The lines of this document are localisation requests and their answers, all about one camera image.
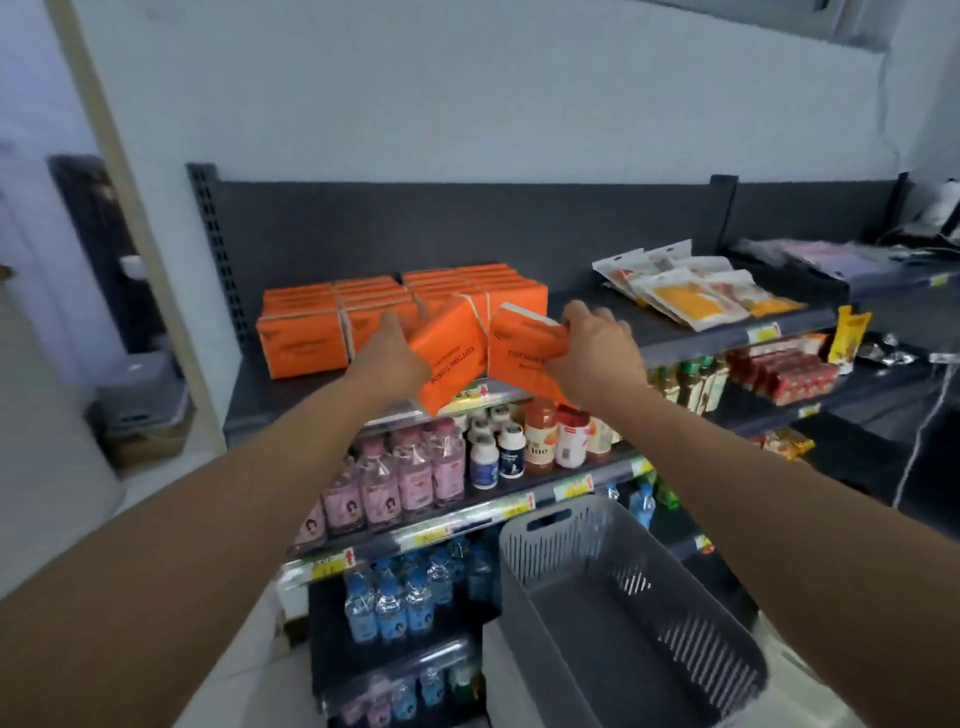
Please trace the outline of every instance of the packaged snack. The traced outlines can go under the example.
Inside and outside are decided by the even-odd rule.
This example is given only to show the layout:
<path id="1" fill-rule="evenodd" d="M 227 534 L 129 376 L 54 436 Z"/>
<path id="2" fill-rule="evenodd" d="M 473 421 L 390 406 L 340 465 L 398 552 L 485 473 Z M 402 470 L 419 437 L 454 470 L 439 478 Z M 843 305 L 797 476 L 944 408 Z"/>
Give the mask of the packaged snack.
<path id="1" fill-rule="evenodd" d="M 487 333 L 466 296 L 451 296 L 408 335 L 407 342 L 433 370 L 420 390 L 420 403 L 431 415 L 449 404 L 487 366 Z"/>
<path id="2" fill-rule="evenodd" d="M 563 324 L 504 303 L 491 318 L 488 373 L 533 395 L 569 403 L 543 370 L 547 361 L 563 356 L 569 346 L 570 333 Z"/>
<path id="3" fill-rule="evenodd" d="M 685 268 L 636 280 L 636 285 L 648 301 L 672 311 L 695 331 L 750 316 L 745 308 L 712 290 Z"/>
<path id="4" fill-rule="evenodd" d="M 796 311 L 806 306 L 790 299 L 774 296 L 754 283 L 750 271 L 726 271 L 711 273 L 704 277 L 704 282 L 717 293 L 731 301 L 739 303 L 750 311 L 753 316 L 769 316 L 775 313 Z"/>

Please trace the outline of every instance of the gray plastic basket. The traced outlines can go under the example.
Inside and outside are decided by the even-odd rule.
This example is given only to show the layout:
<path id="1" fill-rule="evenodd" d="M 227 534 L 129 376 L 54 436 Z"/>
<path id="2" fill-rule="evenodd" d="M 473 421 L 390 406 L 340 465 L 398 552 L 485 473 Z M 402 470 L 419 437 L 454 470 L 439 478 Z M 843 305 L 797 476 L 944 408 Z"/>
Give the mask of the gray plastic basket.
<path id="1" fill-rule="evenodd" d="M 750 634 L 615 500 L 500 534 L 502 629 L 547 728 L 725 722 L 766 688 Z"/>

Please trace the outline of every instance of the forearm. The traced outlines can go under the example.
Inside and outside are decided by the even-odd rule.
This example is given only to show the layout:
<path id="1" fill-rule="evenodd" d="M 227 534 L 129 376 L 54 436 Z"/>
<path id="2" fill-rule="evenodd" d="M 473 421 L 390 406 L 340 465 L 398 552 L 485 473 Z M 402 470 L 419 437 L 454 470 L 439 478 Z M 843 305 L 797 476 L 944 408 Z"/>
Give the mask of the forearm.
<path id="1" fill-rule="evenodd" d="M 0 603 L 0 723 L 172 724 L 384 404 L 340 379 Z"/>
<path id="2" fill-rule="evenodd" d="M 651 460 L 782 635 L 871 725 L 957 710 L 946 664 L 960 647 L 948 610 L 957 545 L 639 379 L 599 399 L 596 414 Z"/>

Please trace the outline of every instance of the cable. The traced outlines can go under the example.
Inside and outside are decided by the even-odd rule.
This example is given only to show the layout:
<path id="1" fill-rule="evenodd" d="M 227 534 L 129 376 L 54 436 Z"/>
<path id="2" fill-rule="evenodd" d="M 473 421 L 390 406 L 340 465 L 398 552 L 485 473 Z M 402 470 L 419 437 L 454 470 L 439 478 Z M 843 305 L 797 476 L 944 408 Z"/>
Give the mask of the cable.
<path id="1" fill-rule="evenodd" d="M 924 433 L 926 432 L 926 429 L 930 423 L 933 422 L 933 418 L 937 416 L 937 413 L 940 412 L 941 408 L 944 406 L 944 402 L 947 401 L 947 392 L 950 388 L 950 382 L 953 380 L 953 375 L 956 374 L 958 366 L 960 365 L 947 365 L 947 371 L 944 374 L 944 381 L 940 385 L 940 395 L 937 397 L 937 401 L 934 403 L 933 407 L 927 413 L 924 421 L 921 422 L 920 426 L 917 428 L 917 435 L 913 441 L 913 450 L 911 450 L 910 457 L 906 461 L 906 466 L 903 468 L 903 474 L 900 476 L 900 482 L 897 483 L 897 491 L 894 493 L 894 501 L 892 505 L 897 510 L 900 510 L 900 501 L 903 500 L 903 490 L 906 488 L 906 481 L 910 478 L 910 472 L 913 470 L 913 466 L 917 462 L 917 458 L 920 456 Z"/>

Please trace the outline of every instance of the orange tissue box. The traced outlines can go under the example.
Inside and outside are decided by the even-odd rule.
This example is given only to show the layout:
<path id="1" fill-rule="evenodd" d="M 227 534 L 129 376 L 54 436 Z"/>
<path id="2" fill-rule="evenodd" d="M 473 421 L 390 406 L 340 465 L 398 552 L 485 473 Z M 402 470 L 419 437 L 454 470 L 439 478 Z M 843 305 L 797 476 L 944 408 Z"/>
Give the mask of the orange tissue box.
<path id="1" fill-rule="evenodd" d="M 465 296 L 452 296 L 408 334 L 407 342 L 433 371 L 420 390 L 420 403 L 431 415 L 450 404 L 487 366 L 487 333 Z"/>
<path id="2" fill-rule="evenodd" d="M 570 333 L 563 324 L 504 303 L 495 310 L 490 323 L 488 374 L 531 394 L 570 404 L 543 369 L 550 359 L 563 356 L 569 346 Z"/>

